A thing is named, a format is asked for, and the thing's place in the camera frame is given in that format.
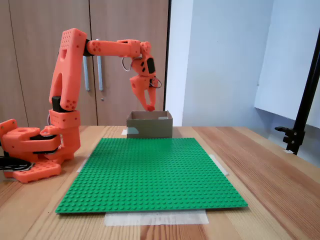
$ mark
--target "orange robotic arm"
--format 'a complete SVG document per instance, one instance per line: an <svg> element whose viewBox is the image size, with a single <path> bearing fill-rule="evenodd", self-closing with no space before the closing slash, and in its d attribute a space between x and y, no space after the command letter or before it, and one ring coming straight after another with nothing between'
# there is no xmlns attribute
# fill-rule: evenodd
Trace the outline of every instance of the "orange robotic arm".
<svg viewBox="0 0 320 240"><path fill-rule="evenodd" d="M149 42L132 39L117 42L92 40L86 44L86 49L91 55L131 58L131 67L138 73L137 76L130 79L132 91L146 111L155 110L158 79L156 78L154 58L150 54L151 45ZM150 104L147 104L145 90L148 90Z"/></svg>
<svg viewBox="0 0 320 240"><path fill-rule="evenodd" d="M50 103L54 105L53 97L59 96L56 104L61 107L62 112L75 110L81 86L82 57L118 56L132 59L131 67L138 73L130 79L132 91L146 111L155 110L159 80L156 78L154 59L150 51L149 42L131 39L117 42L87 40L87 35L76 28L64 31L52 78ZM147 104L145 90L148 90L150 104Z"/></svg>

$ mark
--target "orange 3d printed part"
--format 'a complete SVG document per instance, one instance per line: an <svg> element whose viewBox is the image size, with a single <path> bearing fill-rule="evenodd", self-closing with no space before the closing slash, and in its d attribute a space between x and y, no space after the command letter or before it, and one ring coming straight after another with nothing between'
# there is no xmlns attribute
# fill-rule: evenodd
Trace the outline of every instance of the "orange 3d printed part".
<svg viewBox="0 0 320 240"><path fill-rule="evenodd" d="M28 183L59 175L64 160L73 159L75 151L80 147L81 122L76 107L81 87L83 56L130 57L130 68L138 73L130 79L132 91L146 111L153 111L156 88L159 84L161 87L161 83L156 78L150 51L149 42L130 39L117 42L90 41L87 34L76 28L64 31L49 95L49 102L52 104L52 109L49 110L51 125L40 130L37 127L18 127L15 119L0 123L0 143L4 150L2 158L12 161L9 165L0 165L0 169L7 169L4 175ZM145 90L149 93L149 104L145 98Z"/></svg>

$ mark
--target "wooden cabinet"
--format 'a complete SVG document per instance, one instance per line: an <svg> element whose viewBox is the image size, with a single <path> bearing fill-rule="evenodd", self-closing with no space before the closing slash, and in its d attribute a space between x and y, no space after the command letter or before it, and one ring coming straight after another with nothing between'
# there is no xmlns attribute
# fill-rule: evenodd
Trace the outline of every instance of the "wooden cabinet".
<svg viewBox="0 0 320 240"><path fill-rule="evenodd" d="M29 127L47 125L49 93L62 32L78 28L90 38L88 0L10 0L12 30ZM87 61L93 79L92 61ZM97 125L94 91L86 91L82 74L77 110L82 125Z"/></svg>
<svg viewBox="0 0 320 240"><path fill-rule="evenodd" d="M155 109L164 107L168 1L165 0L90 0L92 39L117 41L137 39L151 43L157 77L163 83L156 91ZM124 71L121 58L101 60L103 91L99 90L97 57L94 56L96 107L99 125L126 125L131 111L143 111L133 94L130 78L135 71Z"/></svg>
<svg viewBox="0 0 320 240"><path fill-rule="evenodd" d="M0 33L0 123L16 119L20 127L27 127L8 1L0 1Z"/></svg>
<svg viewBox="0 0 320 240"><path fill-rule="evenodd" d="M0 88L0 122L16 118L19 126L43 128L47 124L61 35L71 28L86 32L90 40L149 41L157 77L163 84L156 93L156 110L163 109L167 0L9 0L1 3L0 11L5 36L1 38L1 48L5 46L0 57L5 78L1 84L5 87ZM131 111L143 110L129 80L136 73L124 71L119 57L101 59L103 91L99 90L97 57L87 57L90 91L86 91L82 70L77 106L81 124L125 125Z"/></svg>

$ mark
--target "cabinet handle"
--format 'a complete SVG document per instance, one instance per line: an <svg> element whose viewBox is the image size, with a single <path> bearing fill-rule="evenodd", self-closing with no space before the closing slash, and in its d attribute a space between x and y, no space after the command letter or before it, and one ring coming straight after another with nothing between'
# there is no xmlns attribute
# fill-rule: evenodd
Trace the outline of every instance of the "cabinet handle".
<svg viewBox="0 0 320 240"><path fill-rule="evenodd" d="M89 77L88 77L88 65L87 65L87 57L83 56L83 70L84 70L84 86L86 91L90 91L89 87Z"/></svg>
<svg viewBox="0 0 320 240"><path fill-rule="evenodd" d="M99 90L103 91L104 90L104 85L103 85L103 79L102 79L102 69L101 69L101 56L96 56L97 62L98 62L98 78L99 78Z"/></svg>

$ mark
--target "white panel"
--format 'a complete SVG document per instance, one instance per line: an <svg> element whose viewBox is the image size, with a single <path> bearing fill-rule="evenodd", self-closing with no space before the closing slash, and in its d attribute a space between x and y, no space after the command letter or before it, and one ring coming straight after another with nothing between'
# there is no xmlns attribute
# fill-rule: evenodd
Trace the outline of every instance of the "white panel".
<svg viewBox="0 0 320 240"><path fill-rule="evenodd" d="M274 0L256 108L296 119L318 31L319 0ZM320 128L320 87L307 124Z"/></svg>
<svg viewBox="0 0 320 240"><path fill-rule="evenodd" d="M193 2L184 126L264 131L269 114L254 102L272 6L271 0Z"/></svg>
<svg viewBox="0 0 320 240"><path fill-rule="evenodd" d="M185 102L193 0L172 0L165 110L181 126Z"/></svg>

